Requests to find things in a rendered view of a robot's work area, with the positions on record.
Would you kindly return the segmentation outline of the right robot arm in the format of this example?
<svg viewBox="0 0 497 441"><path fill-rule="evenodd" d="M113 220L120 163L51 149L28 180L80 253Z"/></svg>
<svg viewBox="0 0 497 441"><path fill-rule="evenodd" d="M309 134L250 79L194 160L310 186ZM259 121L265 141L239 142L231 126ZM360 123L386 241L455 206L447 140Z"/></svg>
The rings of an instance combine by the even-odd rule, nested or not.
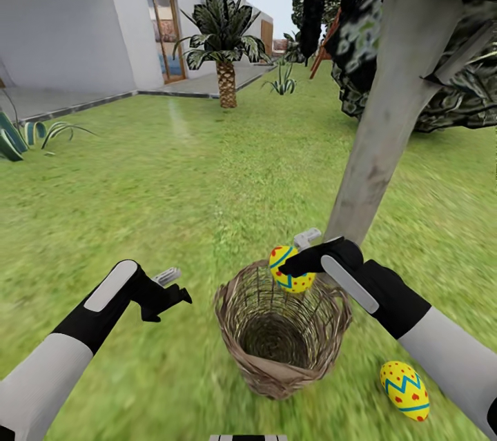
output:
<svg viewBox="0 0 497 441"><path fill-rule="evenodd" d="M321 236L312 228L295 236L298 254L278 269L298 278L327 272L348 296L401 344L433 381L491 440L497 441L497 354L451 321L401 276L364 256L351 240Z"/></svg>

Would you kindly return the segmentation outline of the easter egg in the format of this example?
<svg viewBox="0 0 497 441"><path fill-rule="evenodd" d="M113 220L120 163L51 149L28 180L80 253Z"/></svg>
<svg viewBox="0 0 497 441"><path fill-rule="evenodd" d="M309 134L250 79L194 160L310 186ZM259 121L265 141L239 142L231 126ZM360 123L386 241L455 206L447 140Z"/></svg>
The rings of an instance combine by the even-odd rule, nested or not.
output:
<svg viewBox="0 0 497 441"><path fill-rule="evenodd" d="M404 362L387 362L380 370L384 391L409 418L425 421L429 415L429 397L419 375Z"/></svg>
<svg viewBox="0 0 497 441"><path fill-rule="evenodd" d="M315 277L317 276L315 272L305 273L298 278L293 278L291 274L284 275L280 272L278 268L283 266L288 258L296 254L298 254L297 248L289 246L274 248L271 251L269 263L266 265L272 277L268 285L282 289L284 292L282 297L286 300L289 300L289 294L306 295L306 293L312 291L312 287L316 282Z"/></svg>

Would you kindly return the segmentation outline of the wicker basket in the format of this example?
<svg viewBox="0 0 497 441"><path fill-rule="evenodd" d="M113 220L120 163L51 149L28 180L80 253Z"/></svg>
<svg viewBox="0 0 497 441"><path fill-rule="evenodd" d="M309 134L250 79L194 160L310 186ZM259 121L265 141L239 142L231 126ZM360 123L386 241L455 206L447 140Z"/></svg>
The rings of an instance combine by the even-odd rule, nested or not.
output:
<svg viewBox="0 0 497 441"><path fill-rule="evenodd" d="M306 316L303 329L301 326L295 326L295 322L277 311L261 311L248 316L244 323L241 322L241 308L235 301L238 285L243 286L245 276L255 269L255 287L259 288L262 281L260 267L266 268L268 263L269 259L251 262L243 266L227 285L217 286L216 299L218 301L222 299L222 301L220 307L217 302L215 303L214 310L228 352L234 357L235 364L248 387L270 400L281 401L288 399L289 396L311 385L314 381L322 380L333 369L342 347L344 332L353 321L353 309L349 296L343 288L328 287L318 277L315 277L314 287L317 290L315 296L318 301L311 315ZM342 298L342 308L336 302L336 297ZM325 298L331 313L327 320L324 317L321 319L318 315ZM248 330L258 320L266 318L274 319L291 329L295 326L296 333L292 334L292 338L299 347L302 365L295 366L298 356L293 354L291 349L285 357L285 362L282 362L284 358L281 355L275 358L274 352L263 356L258 346L255 347L253 354L245 352L244 342ZM315 324L314 332L313 323ZM306 340L307 335L309 344ZM319 351L314 353L316 349Z"/></svg>

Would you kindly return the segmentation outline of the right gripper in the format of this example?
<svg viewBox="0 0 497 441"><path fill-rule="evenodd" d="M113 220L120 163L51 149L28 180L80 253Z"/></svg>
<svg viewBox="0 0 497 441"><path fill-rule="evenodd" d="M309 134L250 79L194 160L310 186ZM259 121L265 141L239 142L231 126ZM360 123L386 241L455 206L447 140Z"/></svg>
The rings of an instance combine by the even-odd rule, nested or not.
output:
<svg viewBox="0 0 497 441"><path fill-rule="evenodd" d="M288 258L285 261L285 264L278 269L284 275L291 274L293 278L298 278L308 272L315 272L317 274L318 272L312 267L310 258L311 252L315 248L316 246L310 247L301 253L292 255L292 257Z"/></svg>

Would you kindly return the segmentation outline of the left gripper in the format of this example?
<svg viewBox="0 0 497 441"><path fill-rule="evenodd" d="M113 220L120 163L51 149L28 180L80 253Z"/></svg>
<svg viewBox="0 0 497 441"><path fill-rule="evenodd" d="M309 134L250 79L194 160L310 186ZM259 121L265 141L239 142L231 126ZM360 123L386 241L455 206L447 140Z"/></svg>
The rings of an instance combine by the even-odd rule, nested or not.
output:
<svg viewBox="0 0 497 441"><path fill-rule="evenodd" d="M178 284L163 288L158 284L157 293L155 294L154 299L147 304L140 304L142 321L161 322L161 317L157 316L157 314L176 305L182 300L190 302L190 304L193 303L186 288L180 290Z"/></svg>

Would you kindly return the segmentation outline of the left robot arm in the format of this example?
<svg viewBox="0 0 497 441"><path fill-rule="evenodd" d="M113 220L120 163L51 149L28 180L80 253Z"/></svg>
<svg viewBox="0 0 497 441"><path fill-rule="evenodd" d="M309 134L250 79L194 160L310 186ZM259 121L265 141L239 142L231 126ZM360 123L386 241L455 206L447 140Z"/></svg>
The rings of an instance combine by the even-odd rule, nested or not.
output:
<svg viewBox="0 0 497 441"><path fill-rule="evenodd" d="M142 321L161 322L157 314L182 300L186 288L173 284L183 274L172 267L149 278L132 259L110 274L0 382L0 441L43 441L51 423L88 364L129 305L141 306Z"/></svg>

